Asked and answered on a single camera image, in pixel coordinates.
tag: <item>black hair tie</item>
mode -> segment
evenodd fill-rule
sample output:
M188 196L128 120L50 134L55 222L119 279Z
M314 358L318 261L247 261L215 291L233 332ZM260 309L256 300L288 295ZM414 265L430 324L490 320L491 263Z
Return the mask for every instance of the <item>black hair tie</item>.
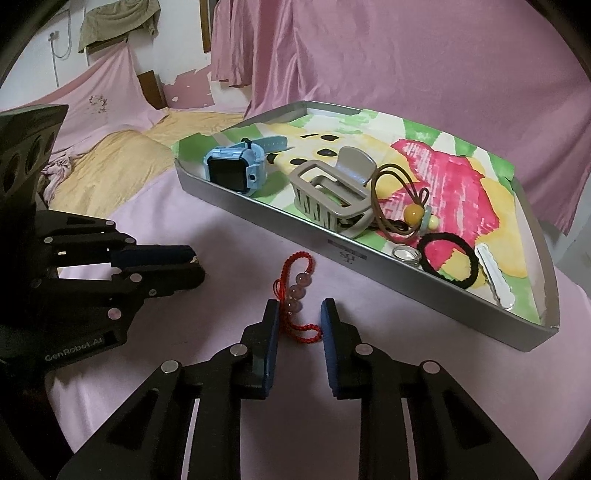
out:
M464 253L468 256L468 259L470 259L470 276L468 278L464 280L451 280L444 277L433 268L433 266L429 263L429 260L427 260L425 248L428 244L436 240L448 240L464 250ZM463 288L464 290L473 286L476 282L476 279L478 278L478 257L476 256L474 249L468 245L468 242L466 242L461 236L457 236L455 233L447 232L427 233L419 240L417 244L417 250L421 253L421 267L425 272L430 273L435 277L441 278L442 280L445 280L456 287Z

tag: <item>pink bead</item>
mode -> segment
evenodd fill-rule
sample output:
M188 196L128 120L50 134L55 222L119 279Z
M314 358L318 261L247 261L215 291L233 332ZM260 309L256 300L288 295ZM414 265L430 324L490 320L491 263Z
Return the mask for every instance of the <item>pink bead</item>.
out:
M307 287L312 283L312 277L305 272L298 273L295 277L295 283L302 287Z
M301 300L306 295L306 290L304 287L295 284L290 287L290 289L287 291L287 294L294 300Z
M287 300L285 308L288 312L298 313L301 310L301 302L298 300Z

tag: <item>pink curtain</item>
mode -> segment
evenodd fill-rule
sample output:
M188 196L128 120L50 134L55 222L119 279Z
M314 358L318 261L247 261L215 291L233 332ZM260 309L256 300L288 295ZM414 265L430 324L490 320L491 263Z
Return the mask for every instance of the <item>pink curtain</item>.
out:
M144 98L127 43L112 47L82 75L28 105L45 103L69 106L43 171L50 179L46 202L70 174L72 158L87 153L111 133L144 131L165 117Z
M221 0L212 79L247 116L301 99L399 115L515 165L567 233L591 170L591 83L525 0Z

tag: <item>pink wall paint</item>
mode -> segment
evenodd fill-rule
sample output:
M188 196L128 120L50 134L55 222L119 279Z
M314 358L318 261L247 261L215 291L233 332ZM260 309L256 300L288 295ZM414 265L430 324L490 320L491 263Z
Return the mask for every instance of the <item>pink wall paint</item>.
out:
M166 103L172 108L202 108L214 105L207 75L212 71L208 65L201 70L181 73L174 83L162 85Z

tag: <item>red bracelet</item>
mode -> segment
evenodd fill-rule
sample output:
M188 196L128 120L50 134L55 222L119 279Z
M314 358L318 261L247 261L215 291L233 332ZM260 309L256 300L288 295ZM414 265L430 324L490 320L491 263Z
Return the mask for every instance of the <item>red bracelet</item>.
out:
M308 267L302 273L295 276L295 284L287 288L290 276L290 268L299 258L308 259ZM301 343L316 343L322 338L322 329L314 323L307 325L296 325L293 323L293 316L301 310L300 300L306 295L305 287L312 283L311 274L314 271L314 259L308 252L296 252L283 264L281 276L273 283L273 292L280 302L279 315L283 329L295 340ZM297 332L316 331L316 335L306 338L298 335Z

